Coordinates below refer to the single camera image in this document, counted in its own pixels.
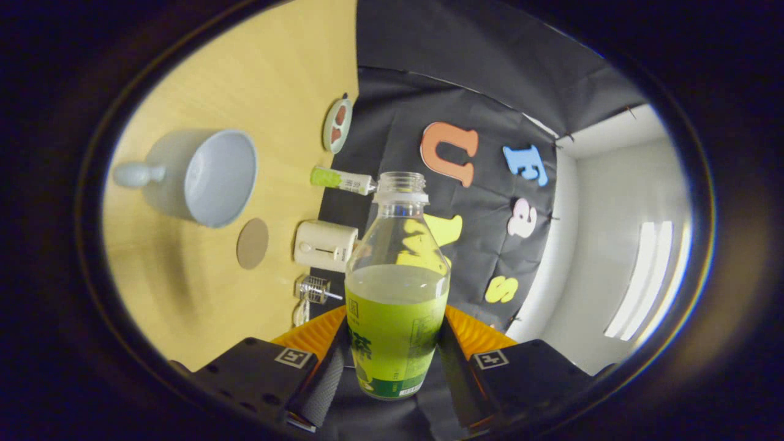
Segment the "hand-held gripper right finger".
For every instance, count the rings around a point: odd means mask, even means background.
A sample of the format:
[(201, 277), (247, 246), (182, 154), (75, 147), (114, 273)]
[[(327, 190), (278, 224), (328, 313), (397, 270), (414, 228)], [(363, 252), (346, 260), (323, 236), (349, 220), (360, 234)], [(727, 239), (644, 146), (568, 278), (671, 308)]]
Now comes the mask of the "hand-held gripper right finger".
[(599, 399), (596, 383), (615, 368), (588, 374), (543, 340), (518, 343), (451, 306), (439, 354), (465, 429), (554, 429)]

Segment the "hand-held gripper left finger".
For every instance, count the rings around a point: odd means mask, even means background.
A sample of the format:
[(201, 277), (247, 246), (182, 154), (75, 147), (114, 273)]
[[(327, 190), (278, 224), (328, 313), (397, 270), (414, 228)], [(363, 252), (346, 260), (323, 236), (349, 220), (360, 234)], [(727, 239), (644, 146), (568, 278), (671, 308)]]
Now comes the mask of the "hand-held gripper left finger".
[(195, 371), (171, 365), (224, 432), (317, 432), (341, 382), (347, 338), (341, 306), (272, 341), (244, 338)]

